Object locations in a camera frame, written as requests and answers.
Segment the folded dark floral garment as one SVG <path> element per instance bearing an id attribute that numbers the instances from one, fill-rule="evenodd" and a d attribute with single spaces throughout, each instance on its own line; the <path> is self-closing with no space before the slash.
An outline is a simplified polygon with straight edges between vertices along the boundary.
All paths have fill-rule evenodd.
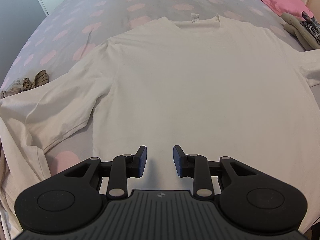
<path id="1" fill-rule="evenodd" d="M 313 36 L 318 44 L 320 44 L 320 28 L 319 22 L 315 17 L 310 17 L 306 12 L 302 12 L 303 20 L 300 24 Z"/>

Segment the pink polka-dot bed sheet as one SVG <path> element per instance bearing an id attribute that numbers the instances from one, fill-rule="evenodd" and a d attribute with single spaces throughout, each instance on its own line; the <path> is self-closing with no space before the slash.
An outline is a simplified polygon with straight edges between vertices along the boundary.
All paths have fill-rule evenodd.
<path id="1" fill-rule="evenodd" d="M 106 39 L 136 28 L 150 20 L 167 17 L 170 20 L 186 20 L 190 12 L 200 13 L 204 20 L 219 14 L 238 21 L 270 29 L 275 36 L 297 50 L 302 46 L 280 28 L 284 21 L 262 0 L 65 0 L 37 27 L 15 59 L 3 88 L 9 82 L 22 76 L 32 76 L 45 69 L 50 81 L 67 73 L 78 61 Z M 53 156 L 59 151 L 74 149 L 80 159 L 92 153 L 91 133 L 86 132 L 89 124 L 72 135 L 69 139 L 50 146 L 39 158 L 44 161 L 45 174 L 47 163 L 53 163 Z M 36 175 L 20 153 L 6 153 L 13 159 L 13 164 L 5 160 L 6 181 L 25 188 L 30 183 L 39 182 L 47 175 Z M 287 182 L 319 179 L 319 154 L 303 153 L 286 164 L 283 171 L 275 170 L 275 157 L 265 163 L 258 163 L 263 171 L 271 172 Z"/>

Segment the white long-sleeve shirt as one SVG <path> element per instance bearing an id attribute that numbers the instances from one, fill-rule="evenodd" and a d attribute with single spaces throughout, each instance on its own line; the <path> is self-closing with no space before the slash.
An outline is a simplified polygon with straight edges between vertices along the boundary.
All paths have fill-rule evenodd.
<path id="1" fill-rule="evenodd" d="M 1 100 L 1 220 L 21 232 L 17 196 L 50 177 L 45 154 L 93 122 L 93 154 L 145 145 L 131 187 L 183 189 L 172 148 L 229 155 L 303 192 L 300 230 L 319 217 L 319 50 L 300 52 L 269 29 L 215 16 L 159 18 L 109 38 L 65 75 Z"/>

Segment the tan beige garment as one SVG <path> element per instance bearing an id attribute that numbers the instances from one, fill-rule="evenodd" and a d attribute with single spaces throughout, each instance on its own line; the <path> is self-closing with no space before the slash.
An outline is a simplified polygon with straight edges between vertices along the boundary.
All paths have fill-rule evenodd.
<path id="1" fill-rule="evenodd" d="M 23 92 L 24 91 L 23 83 L 24 83 L 24 79 L 15 80 L 7 90 L 1 91 L 1 99 Z"/>

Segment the folded khaki fleece garment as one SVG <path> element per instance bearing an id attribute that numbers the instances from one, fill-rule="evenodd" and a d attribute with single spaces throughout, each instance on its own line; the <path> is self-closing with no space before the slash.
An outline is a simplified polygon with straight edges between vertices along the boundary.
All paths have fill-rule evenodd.
<path id="1" fill-rule="evenodd" d="M 300 24 L 300 20 L 287 12 L 282 13 L 281 18 L 286 22 L 284 29 L 295 36 L 305 50 L 319 49 L 319 44 L 313 36 Z"/>

